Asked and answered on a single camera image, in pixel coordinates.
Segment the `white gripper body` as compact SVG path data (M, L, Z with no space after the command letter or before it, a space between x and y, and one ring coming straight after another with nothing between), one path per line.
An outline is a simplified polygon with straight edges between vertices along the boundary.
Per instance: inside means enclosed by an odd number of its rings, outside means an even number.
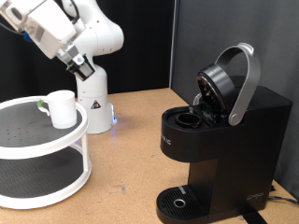
M40 5L29 14L29 36L40 50L52 59L76 30L58 5Z

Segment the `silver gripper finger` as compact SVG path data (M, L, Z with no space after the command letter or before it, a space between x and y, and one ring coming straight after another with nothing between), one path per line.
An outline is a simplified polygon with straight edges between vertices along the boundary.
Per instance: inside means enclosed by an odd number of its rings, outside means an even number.
M84 63L85 59L83 55L78 52L77 47L73 43L67 45L67 54L70 56L71 60L75 63Z
M58 50L57 58L60 61L62 61L63 63L65 63L66 66L70 66L73 63L71 56L67 52L65 52L63 49Z

